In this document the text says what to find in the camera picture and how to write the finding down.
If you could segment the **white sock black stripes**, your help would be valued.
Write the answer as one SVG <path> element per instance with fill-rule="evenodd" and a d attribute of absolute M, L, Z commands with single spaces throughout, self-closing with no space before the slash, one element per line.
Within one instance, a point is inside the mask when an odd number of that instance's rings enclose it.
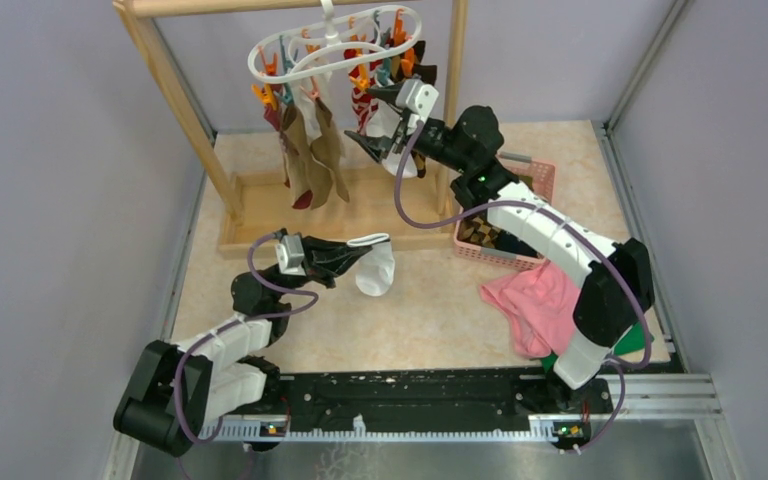
<path fill-rule="evenodd" d="M 400 121 L 400 115 L 387 104 L 378 101 L 377 109 L 366 123 L 365 133 L 371 137 L 391 137 Z M 397 174 L 400 154 L 388 153 L 379 164 L 391 175 Z"/>

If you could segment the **red white striped sock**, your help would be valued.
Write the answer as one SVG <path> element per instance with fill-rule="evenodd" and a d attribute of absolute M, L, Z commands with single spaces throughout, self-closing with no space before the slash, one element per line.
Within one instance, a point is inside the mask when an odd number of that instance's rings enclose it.
<path fill-rule="evenodd" d="M 352 111 L 357 120 L 357 132 L 361 134 L 366 133 L 368 121 L 377 110 L 377 107 L 373 105 L 373 97 L 367 93 L 367 90 L 378 85 L 376 70 L 379 65 L 380 61 L 374 61 L 371 64 L 360 64 L 355 66 L 348 74 L 352 86 Z"/>

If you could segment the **white round clip hanger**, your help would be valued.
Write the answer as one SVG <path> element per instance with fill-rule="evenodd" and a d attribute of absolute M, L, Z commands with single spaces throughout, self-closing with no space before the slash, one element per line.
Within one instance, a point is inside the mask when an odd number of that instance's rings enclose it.
<path fill-rule="evenodd" d="M 277 112 L 293 103 L 292 84 L 337 70 L 357 69 L 350 82 L 373 93 L 370 67 L 404 56 L 424 32 L 421 16 L 407 6 L 383 5 L 337 17 L 332 1 L 321 5 L 322 21 L 272 34 L 248 54 L 252 92 L 265 110 Z"/>

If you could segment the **brown argyle sock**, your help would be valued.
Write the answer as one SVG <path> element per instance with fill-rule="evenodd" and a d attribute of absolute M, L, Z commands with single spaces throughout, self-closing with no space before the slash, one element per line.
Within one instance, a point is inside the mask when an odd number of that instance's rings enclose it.
<path fill-rule="evenodd" d="M 396 65 L 394 81 L 401 82 L 405 79 L 419 78 L 424 83 L 435 85 L 438 77 L 438 66 L 424 64 L 427 42 L 417 41 L 410 49 L 403 52 Z"/>

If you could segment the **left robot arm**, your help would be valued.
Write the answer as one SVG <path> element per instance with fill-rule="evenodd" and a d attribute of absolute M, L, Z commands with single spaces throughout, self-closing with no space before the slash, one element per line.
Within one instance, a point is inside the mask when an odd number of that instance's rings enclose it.
<path fill-rule="evenodd" d="M 375 246 L 377 233 L 348 241 L 291 234 L 285 229 L 254 241 L 248 271 L 231 285 L 231 316 L 178 342 L 155 340 L 141 352 L 113 415 L 113 428 L 173 458 L 208 442 L 205 426 L 220 426 L 243 406 L 268 413 L 279 404 L 280 370 L 259 356 L 286 332 L 292 316 L 319 300 L 307 284 L 327 289 Z M 253 266 L 256 251 L 275 246 L 275 264 Z"/>

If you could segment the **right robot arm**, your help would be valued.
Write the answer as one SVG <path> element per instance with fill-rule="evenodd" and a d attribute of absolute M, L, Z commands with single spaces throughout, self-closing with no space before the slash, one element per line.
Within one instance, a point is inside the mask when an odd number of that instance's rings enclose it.
<path fill-rule="evenodd" d="M 557 378 L 546 385 L 554 409 L 574 411 L 586 400 L 586 384 L 616 357 L 620 339 L 634 325 L 648 326 L 655 291 L 647 246 L 579 225 L 503 166 L 497 153 L 504 137 L 491 107 L 470 106 L 447 125 L 431 116 L 438 90 L 419 79 L 366 92 L 396 113 L 396 125 L 381 135 L 349 131 L 347 137 L 375 160 L 399 154 L 408 161 L 418 153 L 456 172 L 450 188 L 463 215 L 485 213 L 491 225 L 529 245 L 579 287 L 571 344 L 553 366 Z"/>

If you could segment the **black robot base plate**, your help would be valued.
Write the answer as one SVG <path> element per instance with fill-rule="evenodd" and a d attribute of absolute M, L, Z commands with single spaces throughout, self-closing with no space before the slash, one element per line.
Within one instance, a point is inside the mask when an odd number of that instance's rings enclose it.
<path fill-rule="evenodd" d="M 614 407 L 606 381 L 571 390 L 541 367 L 285 373 L 244 417 L 276 416 L 293 433 L 341 432 L 361 417 L 379 433 L 524 431 L 531 416 L 590 419 Z"/>

